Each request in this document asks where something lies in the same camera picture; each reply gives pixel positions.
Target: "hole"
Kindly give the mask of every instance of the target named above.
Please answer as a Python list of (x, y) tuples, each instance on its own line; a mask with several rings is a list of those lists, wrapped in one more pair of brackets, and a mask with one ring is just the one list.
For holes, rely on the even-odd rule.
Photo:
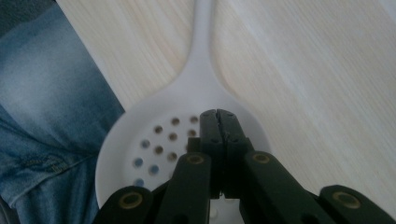
[(209, 211), (210, 219), (215, 219), (216, 217), (218, 217), (218, 215), (219, 215), (218, 209), (215, 207), (210, 207), (210, 211)]
[(224, 199), (224, 202), (226, 202), (226, 203), (234, 203), (235, 202), (235, 199)]
[(141, 178), (137, 178), (137, 179), (134, 181), (134, 186), (137, 186), (137, 187), (144, 187), (144, 186), (145, 186), (145, 181), (144, 181), (143, 179), (141, 179)]
[(177, 126), (179, 123), (180, 123), (180, 119), (178, 119), (178, 118), (174, 118), (174, 119), (172, 119), (172, 124), (174, 125), (174, 126)]
[(133, 167), (135, 168), (140, 168), (143, 165), (143, 160), (142, 158), (136, 158), (134, 159), (134, 161), (132, 162)]
[(303, 214), (301, 221), (305, 224), (319, 224), (318, 218), (310, 214)]
[(154, 132), (155, 133), (161, 133), (163, 131), (163, 127), (161, 127), (161, 126), (156, 126), (155, 128), (154, 128)]
[(150, 175), (157, 175), (160, 172), (160, 167), (158, 165), (152, 165), (148, 169)]
[(171, 152), (168, 154), (168, 161), (175, 161), (177, 159), (177, 154), (175, 152)]
[(161, 154), (163, 154), (163, 147), (161, 147), (161, 146), (155, 147), (155, 148), (154, 148), (154, 153), (155, 153), (156, 155), (161, 155)]
[(196, 132), (195, 130), (189, 130), (189, 131), (187, 132), (187, 135), (188, 135), (189, 137), (195, 137), (195, 135), (197, 135), (197, 132)]
[(174, 216), (170, 224), (189, 224), (189, 219), (184, 215)]
[(172, 142), (177, 140), (177, 134), (176, 133), (171, 133), (169, 134), (169, 140), (171, 140)]
[(143, 141), (140, 143), (140, 146), (141, 146), (143, 149), (149, 148), (149, 140), (147, 140), (147, 139), (143, 140)]
[(191, 122), (191, 123), (197, 123), (197, 122), (198, 122), (198, 118), (197, 118), (196, 116), (192, 116), (192, 117), (190, 118), (190, 122)]

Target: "wooden table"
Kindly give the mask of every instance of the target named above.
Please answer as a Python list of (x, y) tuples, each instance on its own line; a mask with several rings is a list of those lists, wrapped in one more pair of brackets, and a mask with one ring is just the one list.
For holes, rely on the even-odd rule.
[[(126, 109), (186, 62), (192, 0), (58, 3)], [(213, 55), (306, 189), (349, 186), (396, 217), (395, 1), (219, 0)]]

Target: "screw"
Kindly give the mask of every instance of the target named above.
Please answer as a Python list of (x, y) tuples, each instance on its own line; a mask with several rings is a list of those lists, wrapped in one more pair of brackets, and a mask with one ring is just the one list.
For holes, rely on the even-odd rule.
[(336, 191), (332, 198), (347, 208), (357, 209), (361, 207), (361, 202), (355, 196), (343, 191)]
[(193, 155), (193, 156), (189, 156), (187, 158), (187, 161), (191, 164), (197, 165), (204, 162), (204, 158), (202, 156)]
[(122, 195), (119, 206), (123, 209), (133, 209), (143, 202), (143, 196), (137, 192), (130, 192)]
[(265, 164), (265, 163), (268, 163), (270, 161), (270, 158), (267, 157), (264, 154), (256, 153), (256, 154), (253, 155), (253, 160), (258, 162), (258, 163)]

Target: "blue jeans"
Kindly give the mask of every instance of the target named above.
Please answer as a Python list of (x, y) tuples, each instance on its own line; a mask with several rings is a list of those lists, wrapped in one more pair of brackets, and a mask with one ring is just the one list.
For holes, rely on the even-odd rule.
[(0, 195), (21, 223), (91, 223), (94, 170), (123, 113), (57, 5), (0, 39)]

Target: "white plastic utensil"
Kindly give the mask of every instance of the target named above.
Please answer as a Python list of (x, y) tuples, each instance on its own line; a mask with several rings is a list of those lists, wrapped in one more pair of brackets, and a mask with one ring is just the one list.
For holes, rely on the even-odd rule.
[[(99, 206), (123, 187), (154, 190), (166, 182), (208, 109), (234, 113), (255, 149), (269, 151), (259, 121), (216, 78), (210, 55), (213, 2), (195, 1), (191, 52), (179, 77), (127, 111), (108, 134), (96, 166)], [(243, 223), (237, 200), (215, 200), (210, 207), (210, 223)]]

